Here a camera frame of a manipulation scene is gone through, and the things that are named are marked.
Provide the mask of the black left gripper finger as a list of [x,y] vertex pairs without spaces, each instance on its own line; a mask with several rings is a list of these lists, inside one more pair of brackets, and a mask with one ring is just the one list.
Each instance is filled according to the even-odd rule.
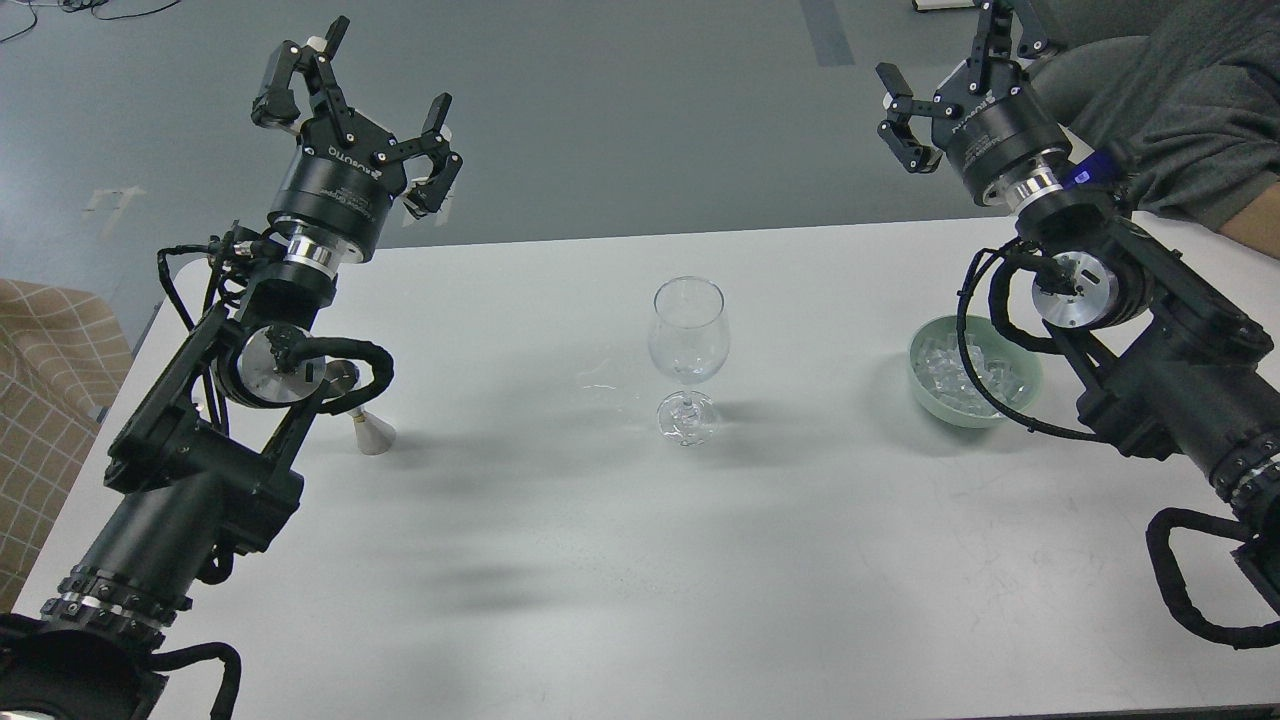
[[419,137],[396,143],[389,138],[383,147],[372,152],[375,165],[385,168],[388,176],[390,167],[403,168],[406,161],[415,158],[426,158],[431,163],[428,176],[411,179],[397,193],[413,219],[422,219],[442,210],[463,165],[462,156],[452,150],[444,132],[452,102],[451,94],[438,95],[431,101]]
[[[357,113],[346,101],[332,63],[348,28],[349,18],[339,15],[323,37],[306,44],[287,40],[276,47],[251,105],[255,126],[283,129],[300,141],[362,138]],[[303,79],[312,111],[306,120],[291,87],[296,76]]]

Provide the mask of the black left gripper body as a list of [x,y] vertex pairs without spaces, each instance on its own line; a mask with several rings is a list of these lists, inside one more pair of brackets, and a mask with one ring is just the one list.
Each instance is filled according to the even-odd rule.
[[330,117],[301,124],[268,222],[279,236],[317,232],[343,263],[366,263],[407,179],[402,165],[378,164],[378,154],[390,156],[396,143],[390,131],[356,111],[349,123],[343,131]]

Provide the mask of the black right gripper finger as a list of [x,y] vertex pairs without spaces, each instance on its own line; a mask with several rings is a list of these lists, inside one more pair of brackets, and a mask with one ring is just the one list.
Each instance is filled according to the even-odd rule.
[[969,54],[959,67],[959,88],[973,96],[1019,86],[1021,60],[1051,54],[1048,1],[973,1],[977,26]]
[[915,118],[950,119],[951,105],[943,102],[941,97],[916,99],[902,72],[893,63],[877,63],[876,76],[883,85],[887,97],[884,119],[877,126],[877,135],[905,172],[911,174],[936,172],[943,151],[931,143],[923,143],[915,136],[911,122]]

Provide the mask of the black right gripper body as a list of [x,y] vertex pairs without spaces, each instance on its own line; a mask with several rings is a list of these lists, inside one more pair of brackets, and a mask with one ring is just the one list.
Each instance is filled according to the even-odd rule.
[[1042,106],[1025,70],[991,70],[987,86],[966,70],[954,70],[934,91],[952,108],[934,120],[934,145],[960,176],[972,201],[980,208],[1000,204],[998,179],[1016,173],[1036,158],[1048,158],[1053,169],[1066,164],[1071,145],[1060,124]]

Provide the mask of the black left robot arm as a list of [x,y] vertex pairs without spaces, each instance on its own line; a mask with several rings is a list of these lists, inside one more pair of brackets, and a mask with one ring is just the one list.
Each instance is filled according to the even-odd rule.
[[206,243],[157,252],[210,264],[200,318],[111,442],[104,483],[122,501],[37,618],[3,618],[5,719],[146,719],[169,676],[214,661],[209,711],[229,719],[242,659],[223,642],[163,648],[195,583],[225,582],[298,510],[294,469],[320,415],[356,411],[385,392],[392,356],[365,340],[314,333],[344,264],[372,259],[387,218],[439,213],[463,165],[445,136],[452,97],[431,101],[416,137],[399,140],[351,106],[334,72],[349,19],[271,55],[252,122],[294,136],[297,150],[268,214]]

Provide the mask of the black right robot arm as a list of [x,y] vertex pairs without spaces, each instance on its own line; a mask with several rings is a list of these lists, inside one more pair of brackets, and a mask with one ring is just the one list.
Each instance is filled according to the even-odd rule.
[[1129,149],[1111,143],[1071,161],[1071,142],[1025,67],[1061,49],[1051,14],[1030,1],[975,6],[969,54],[928,97],[915,97],[895,64],[877,64],[886,91],[878,135],[905,170],[932,173],[948,161],[977,205],[1012,213],[1015,237],[972,259],[952,327],[966,333],[972,299],[987,281],[996,332],[1034,354],[1065,357],[1079,378],[1083,430],[997,398],[966,350],[963,370],[1000,415],[1028,430],[1110,445],[1126,457],[1189,457],[1231,516],[1155,514],[1146,544],[1164,603],[1208,642],[1274,647],[1276,623],[1207,620],[1170,546],[1178,528],[1235,541],[1236,565],[1277,606],[1277,391],[1258,373],[1274,341],[1134,223],[1124,195]]

